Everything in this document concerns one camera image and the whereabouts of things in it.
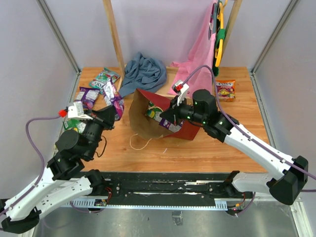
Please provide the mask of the purple Fox's berries bag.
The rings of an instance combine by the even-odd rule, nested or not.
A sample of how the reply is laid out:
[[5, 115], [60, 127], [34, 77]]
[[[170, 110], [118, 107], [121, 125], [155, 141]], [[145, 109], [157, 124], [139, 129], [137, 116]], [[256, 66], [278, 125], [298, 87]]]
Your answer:
[[112, 79], [102, 87], [104, 100], [107, 105], [113, 105], [116, 110], [115, 121], [121, 120], [124, 113], [124, 100], [117, 91]]

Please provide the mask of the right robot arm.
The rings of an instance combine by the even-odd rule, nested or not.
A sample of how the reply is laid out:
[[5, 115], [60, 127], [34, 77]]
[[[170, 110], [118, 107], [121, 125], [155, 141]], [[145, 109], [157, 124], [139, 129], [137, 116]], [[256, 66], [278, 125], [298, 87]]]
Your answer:
[[231, 198], [243, 192], [267, 193], [292, 205], [308, 181], [308, 161], [293, 158], [258, 139], [236, 119], [220, 111], [215, 96], [206, 89], [193, 93], [192, 105], [181, 94], [175, 96], [161, 118], [178, 124], [185, 120], [200, 125], [210, 137], [243, 152], [265, 168], [266, 173], [233, 171], [224, 184]]

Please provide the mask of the orange Fox's fruits bag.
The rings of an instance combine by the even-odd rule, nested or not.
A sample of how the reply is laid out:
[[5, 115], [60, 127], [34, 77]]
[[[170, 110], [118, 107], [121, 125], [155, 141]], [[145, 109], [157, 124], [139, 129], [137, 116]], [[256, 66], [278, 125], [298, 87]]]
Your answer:
[[218, 80], [216, 81], [215, 89], [220, 101], [231, 102], [236, 98], [235, 80]]

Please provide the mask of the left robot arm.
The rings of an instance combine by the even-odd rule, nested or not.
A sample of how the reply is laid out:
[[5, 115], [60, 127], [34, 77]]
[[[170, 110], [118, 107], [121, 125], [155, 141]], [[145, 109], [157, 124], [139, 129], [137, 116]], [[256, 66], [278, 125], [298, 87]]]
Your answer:
[[84, 131], [64, 131], [55, 143], [58, 152], [48, 162], [41, 161], [39, 176], [16, 196], [1, 199], [0, 213], [6, 216], [1, 222], [1, 231], [22, 234], [58, 207], [81, 196], [98, 196], [110, 190], [97, 169], [90, 170], [67, 186], [64, 184], [81, 172], [84, 161], [93, 160], [103, 131], [114, 128], [114, 106], [97, 111], [85, 110], [75, 102], [55, 118], [65, 116], [83, 120], [86, 124]]

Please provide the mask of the brown red paper bag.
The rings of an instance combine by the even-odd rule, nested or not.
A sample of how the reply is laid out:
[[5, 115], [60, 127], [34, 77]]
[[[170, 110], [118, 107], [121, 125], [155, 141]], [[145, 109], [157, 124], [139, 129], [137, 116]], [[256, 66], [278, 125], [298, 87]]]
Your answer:
[[151, 141], [184, 143], [195, 139], [200, 128], [185, 120], [181, 120], [184, 121], [182, 128], [175, 133], [159, 125], [162, 119], [160, 114], [169, 107], [169, 104], [169, 97], [142, 89], [134, 91], [128, 110], [130, 128], [134, 132], [129, 140], [132, 149], [142, 150]]

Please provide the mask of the green snack packet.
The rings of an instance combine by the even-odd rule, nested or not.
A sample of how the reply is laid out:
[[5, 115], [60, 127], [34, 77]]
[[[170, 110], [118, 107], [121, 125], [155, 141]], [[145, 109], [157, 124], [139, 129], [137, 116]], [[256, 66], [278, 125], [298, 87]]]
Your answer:
[[66, 121], [63, 121], [64, 130], [74, 130], [78, 133], [83, 133], [86, 124], [80, 120], [71, 118]]

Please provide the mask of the green Fox's candy bag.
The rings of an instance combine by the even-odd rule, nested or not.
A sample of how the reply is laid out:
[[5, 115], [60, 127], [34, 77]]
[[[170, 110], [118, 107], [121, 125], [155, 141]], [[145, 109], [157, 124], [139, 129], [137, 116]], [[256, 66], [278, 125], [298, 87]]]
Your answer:
[[103, 86], [112, 81], [113, 83], [120, 79], [120, 75], [106, 67], [96, 76], [92, 81], [89, 82], [89, 86], [94, 89], [99, 89], [100, 94], [103, 94]]

